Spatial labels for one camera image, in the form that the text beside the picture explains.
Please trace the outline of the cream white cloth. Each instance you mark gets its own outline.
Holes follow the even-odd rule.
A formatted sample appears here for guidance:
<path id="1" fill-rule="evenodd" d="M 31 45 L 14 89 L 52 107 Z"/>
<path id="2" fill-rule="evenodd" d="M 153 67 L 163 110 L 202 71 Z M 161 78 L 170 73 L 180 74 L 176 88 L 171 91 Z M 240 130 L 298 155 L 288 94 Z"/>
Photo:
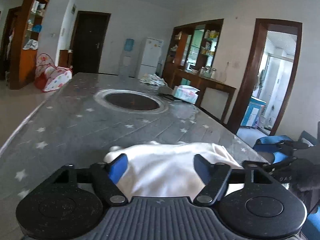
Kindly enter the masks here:
<path id="1" fill-rule="evenodd" d="M 128 167 L 117 187 L 128 199 L 132 197 L 180 197 L 194 199 L 204 183 L 194 170 L 194 156 L 200 154 L 212 164 L 224 163 L 231 168 L 241 166 L 217 144 L 160 144 L 156 141 L 128 148 L 114 146 L 104 157 L 111 163 L 121 154 L 128 158 Z"/>

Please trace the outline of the blue covered chair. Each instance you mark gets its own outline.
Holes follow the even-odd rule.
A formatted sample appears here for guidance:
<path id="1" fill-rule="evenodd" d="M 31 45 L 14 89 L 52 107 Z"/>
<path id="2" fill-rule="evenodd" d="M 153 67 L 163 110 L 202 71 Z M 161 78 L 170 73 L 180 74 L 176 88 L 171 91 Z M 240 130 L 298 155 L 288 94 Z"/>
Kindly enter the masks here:
<path id="1" fill-rule="evenodd" d="M 288 183 L 306 206 L 301 237 L 319 239 L 319 136 L 303 131 L 297 141 L 286 135 L 262 137 L 253 149 L 273 166 L 274 178 Z"/>

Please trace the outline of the blue white cabinet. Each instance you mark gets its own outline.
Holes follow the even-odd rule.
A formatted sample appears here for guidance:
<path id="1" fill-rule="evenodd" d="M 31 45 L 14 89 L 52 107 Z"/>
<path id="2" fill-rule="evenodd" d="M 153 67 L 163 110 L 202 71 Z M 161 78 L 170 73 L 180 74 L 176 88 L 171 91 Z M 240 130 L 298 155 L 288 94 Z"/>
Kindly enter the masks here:
<path id="1" fill-rule="evenodd" d="M 266 102 L 252 96 L 249 100 L 249 104 L 247 106 L 240 126 L 256 128 L 256 126 L 258 125 L 260 113 L 265 106 Z"/>

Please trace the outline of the grey quilted star tablecloth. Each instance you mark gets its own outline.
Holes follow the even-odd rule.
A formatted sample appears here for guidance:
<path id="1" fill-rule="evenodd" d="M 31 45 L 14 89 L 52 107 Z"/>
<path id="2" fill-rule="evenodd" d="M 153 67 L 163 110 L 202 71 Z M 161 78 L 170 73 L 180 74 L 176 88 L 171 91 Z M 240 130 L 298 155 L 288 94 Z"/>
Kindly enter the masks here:
<path id="1" fill-rule="evenodd" d="M 29 114 L 1 148 L 1 239 L 20 239 L 16 206 L 39 183 L 63 165 L 101 161 L 112 146 L 206 142 L 225 147 L 239 163 L 262 161 L 194 105 L 160 99 L 155 113 L 131 113 L 98 103 L 94 96 L 105 89 L 158 93 L 136 79 L 81 73 Z"/>

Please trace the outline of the wooden console table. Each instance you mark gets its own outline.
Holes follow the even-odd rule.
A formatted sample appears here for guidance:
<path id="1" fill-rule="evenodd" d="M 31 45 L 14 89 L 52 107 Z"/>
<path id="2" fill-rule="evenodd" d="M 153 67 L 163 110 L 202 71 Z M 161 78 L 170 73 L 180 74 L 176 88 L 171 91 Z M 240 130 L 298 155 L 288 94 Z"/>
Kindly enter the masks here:
<path id="1" fill-rule="evenodd" d="M 227 112 L 229 110 L 229 107 L 231 105 L 231 101 L 234 96 L 236 88 L 229 86 L 225 83 L 222 83 L 222 82 L 219 82 L 216 80 L 212 80 L 212 79 L 208 79 L 206 77 L 201 77 L 199 75 L 192 74 L 191 72 L 188 72 L 186 70 L 181 70 L 178 68 L 174 70 L 173 75 L 169 80 L 169 87 L 174 88 L 175 86 L 178 86 L 181 83 L 182 79 L 189 80 L 191 86 L 200 90 L 199 97 L 198 97 L 195 105 L 202 110 L 204 110 L 204 109 L 201 107 L 201 103 L 203 101 L 204 94 L 205 94 L 205 91 L 207 88 L 214 89 L 214 90 L 217 90 L 220 92 L 225 92 L 228 94 L 227 101 L 224 105 L 223 113 L 220 118 L 217 118 L 214 115 L 212 115 L 211 113 L 209 113 L 207 110 L 204 110 L 204 112 L 206 114 L 208 114 L 209 116 L 211 116 L 214 120 L 223 124 L 223 122 L 226 118 Z"/>

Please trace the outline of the round black induction cooktop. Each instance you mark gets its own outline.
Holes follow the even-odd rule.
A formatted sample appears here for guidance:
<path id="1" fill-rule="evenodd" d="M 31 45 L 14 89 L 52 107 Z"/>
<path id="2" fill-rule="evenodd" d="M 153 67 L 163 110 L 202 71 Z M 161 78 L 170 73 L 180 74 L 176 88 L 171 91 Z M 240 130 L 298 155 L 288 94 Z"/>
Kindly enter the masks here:
<path id="1" fill-rule="evenodd" d="M 93 96 L 101 106 L 130 114 L 161 114 L 169 109 L 159 97 L 128 89 L 103 89 Z"/>

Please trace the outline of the tissue pack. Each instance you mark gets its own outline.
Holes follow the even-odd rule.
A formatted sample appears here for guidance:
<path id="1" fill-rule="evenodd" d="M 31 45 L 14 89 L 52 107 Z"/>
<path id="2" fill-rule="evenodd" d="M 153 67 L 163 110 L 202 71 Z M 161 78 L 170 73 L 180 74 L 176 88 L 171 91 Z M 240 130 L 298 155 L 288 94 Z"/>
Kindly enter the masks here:
<path id="1" fill-rule="evenodd" d="M 195 104 L 198 99 L 199 90 L 189 85 L 175 86 L 172 96 L 182 101 Z"/>

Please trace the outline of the black notebook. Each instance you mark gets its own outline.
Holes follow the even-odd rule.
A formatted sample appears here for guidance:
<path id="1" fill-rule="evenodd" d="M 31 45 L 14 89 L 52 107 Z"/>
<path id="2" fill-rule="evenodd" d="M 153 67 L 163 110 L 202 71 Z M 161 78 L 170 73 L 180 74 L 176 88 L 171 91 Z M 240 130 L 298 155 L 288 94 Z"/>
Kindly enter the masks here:
<path id="1" fill-rule="evenodd" d="M 175 98 L 171 94 L 165 94 L 165 93 L 158 93 L 158 96 L 160 96 L 163 99 L 169 100 L 170 102 L 181 102 L 182 100 Z"/>

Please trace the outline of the crumpled patterned cloth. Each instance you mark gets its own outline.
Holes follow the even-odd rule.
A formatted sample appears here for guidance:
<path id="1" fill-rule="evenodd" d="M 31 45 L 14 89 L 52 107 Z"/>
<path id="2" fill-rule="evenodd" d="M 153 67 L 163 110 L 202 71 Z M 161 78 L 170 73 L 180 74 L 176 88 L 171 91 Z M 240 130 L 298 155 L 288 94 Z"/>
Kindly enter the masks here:
<path id="1" fill-rule="evenodd" d="M 143 77 L 140 78 L 140 82 L 153 85 L 153 86 L 166 86 L 167 83 L 164 81 L 163 78 L 160 78 L 156 74 L 145 74 Z"/>

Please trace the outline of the red white play tent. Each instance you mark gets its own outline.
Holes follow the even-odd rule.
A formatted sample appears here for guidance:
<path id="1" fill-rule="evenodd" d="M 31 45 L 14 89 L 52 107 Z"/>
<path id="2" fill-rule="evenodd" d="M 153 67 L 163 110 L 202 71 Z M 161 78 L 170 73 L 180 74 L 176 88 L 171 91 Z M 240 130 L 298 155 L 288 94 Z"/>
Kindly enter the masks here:
<path id="1" fill-rule="evenodd" d="M 36 60 L 34 85 L 44 93 L 59 90 L 72 79 L 70 68 L 56 66 L 52 58 L 42 53 Z"/>

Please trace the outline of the water dispenser with blue bottle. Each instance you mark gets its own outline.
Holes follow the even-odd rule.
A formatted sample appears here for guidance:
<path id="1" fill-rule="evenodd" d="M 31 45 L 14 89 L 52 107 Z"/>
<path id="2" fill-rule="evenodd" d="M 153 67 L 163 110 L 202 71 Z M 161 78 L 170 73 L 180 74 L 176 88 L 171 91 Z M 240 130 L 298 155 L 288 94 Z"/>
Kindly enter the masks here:
<path id="1" fill-rule="evenodd" d="M 121 53 L 121 57 L 120 57 L 120 65 L 119 65 L 120 76 L 129 77 L 130 75 L 134 44 L 135 44 L 135 41 L 132 38 L 127 38 L 125 40 L 123 52 Z"/>

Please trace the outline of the wooden display cabinet right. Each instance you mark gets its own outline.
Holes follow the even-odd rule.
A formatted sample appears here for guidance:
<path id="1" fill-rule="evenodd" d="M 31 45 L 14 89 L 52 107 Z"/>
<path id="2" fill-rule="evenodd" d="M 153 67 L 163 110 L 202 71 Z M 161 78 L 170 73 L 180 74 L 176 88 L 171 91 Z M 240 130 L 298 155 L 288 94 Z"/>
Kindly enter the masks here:
<path id="1" fill-rule="evenodd" d="M 180 69 L 201 77 L 213 77 L 214 57 L 223 19 L 175 27 L 171 36 L 162 78 L 169 83 Z"/>

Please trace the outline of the white refrigerator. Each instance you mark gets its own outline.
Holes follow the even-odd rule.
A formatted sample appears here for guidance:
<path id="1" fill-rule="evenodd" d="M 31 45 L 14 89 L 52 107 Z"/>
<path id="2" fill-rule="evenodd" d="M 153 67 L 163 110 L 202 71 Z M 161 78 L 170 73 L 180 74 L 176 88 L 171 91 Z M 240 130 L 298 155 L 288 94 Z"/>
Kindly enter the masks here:
<path id="1" fill-rule="evenodd" d="M 144 75 L 156 73 L 156 69 L 161 57 L 163 40 L 155 38 L 145 38 L 142 43 L 135 77 L 140 79 Z"/>

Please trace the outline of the dark wooden door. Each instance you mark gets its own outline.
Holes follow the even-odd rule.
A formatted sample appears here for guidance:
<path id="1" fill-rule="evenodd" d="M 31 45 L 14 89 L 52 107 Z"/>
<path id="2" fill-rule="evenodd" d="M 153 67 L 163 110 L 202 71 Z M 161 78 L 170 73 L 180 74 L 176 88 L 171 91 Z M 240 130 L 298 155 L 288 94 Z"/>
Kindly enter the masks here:
<path id="1" fill-rule="evenodd" d="M 71 40 L 71 66 L 74 75 L 99 72 L 110 17 L 109 13 L 104 12 L 78 12 Z"/>

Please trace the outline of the wooden shelf cabinet left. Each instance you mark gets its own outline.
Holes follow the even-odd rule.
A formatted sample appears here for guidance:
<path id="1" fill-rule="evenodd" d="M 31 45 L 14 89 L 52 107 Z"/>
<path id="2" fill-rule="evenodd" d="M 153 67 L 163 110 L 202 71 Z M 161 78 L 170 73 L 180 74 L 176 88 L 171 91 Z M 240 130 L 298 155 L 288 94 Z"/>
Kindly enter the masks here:
<path id="1" fill-rule="evenodd" d="M 49 0 L 23 0 L 11 44 L 9 88 L 21 89 L 34 81 L 37 49 L 26 48 L 38 41 Z"/>

